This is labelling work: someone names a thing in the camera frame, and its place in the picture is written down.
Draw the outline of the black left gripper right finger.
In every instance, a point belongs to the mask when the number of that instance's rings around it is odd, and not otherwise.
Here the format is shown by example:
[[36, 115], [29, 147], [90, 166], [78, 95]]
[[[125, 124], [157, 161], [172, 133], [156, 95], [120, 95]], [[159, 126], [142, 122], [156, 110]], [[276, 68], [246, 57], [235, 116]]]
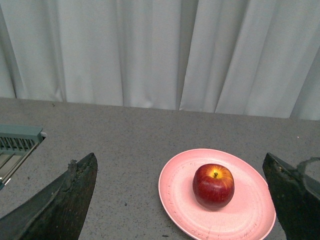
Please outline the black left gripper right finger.
[[300, 162], [296, 168], [267, 153], [262, 169], [278, 221], [288, 240], [320, 238], [320, 182], [306, 174], [319, 157]]

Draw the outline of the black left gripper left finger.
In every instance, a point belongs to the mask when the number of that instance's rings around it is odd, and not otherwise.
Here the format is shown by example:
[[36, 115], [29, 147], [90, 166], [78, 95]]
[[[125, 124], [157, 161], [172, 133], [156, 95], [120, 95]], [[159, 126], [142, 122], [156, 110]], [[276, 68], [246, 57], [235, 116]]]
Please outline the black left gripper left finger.
[[0, 219], [2, 240], [77, 240], [96, 185], [94, 153], [72, 160], [66, 172]]

